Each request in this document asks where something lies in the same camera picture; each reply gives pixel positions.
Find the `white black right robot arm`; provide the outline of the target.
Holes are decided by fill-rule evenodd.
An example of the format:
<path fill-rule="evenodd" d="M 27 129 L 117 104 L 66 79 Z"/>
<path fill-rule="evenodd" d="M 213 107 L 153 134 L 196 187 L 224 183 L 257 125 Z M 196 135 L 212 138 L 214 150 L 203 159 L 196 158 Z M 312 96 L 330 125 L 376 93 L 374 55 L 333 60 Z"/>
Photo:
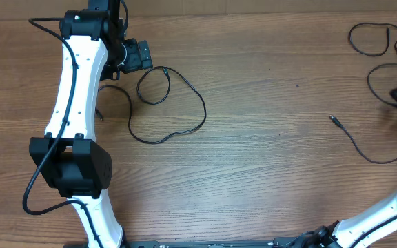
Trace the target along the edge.
<path fill-rule="evenodd" d="M 369 247 L 397 231 L 397 191 L 353 218 L 320 227 L 303 237 L 301 247 Z"/>

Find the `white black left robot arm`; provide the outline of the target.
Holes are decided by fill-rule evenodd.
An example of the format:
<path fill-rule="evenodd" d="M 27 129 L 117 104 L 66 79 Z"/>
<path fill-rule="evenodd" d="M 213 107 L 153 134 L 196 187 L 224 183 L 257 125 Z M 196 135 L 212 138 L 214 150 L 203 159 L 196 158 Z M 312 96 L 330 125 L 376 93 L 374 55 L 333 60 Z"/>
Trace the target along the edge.
<path fill-rule="evenodd" d="M 147 42 L 126 37 L 124 1 L 90 1 L 59 19 L 55 37 L 63 48 L 56 103 L 42 137 L 32 138 L 29 153 L 64 205 L 74 207 L 89 247 L 124 247 L 125 232 L 110 202 L 112 159 L 96 142 L 94 120 L 99 83 L 150 68 Z"/>

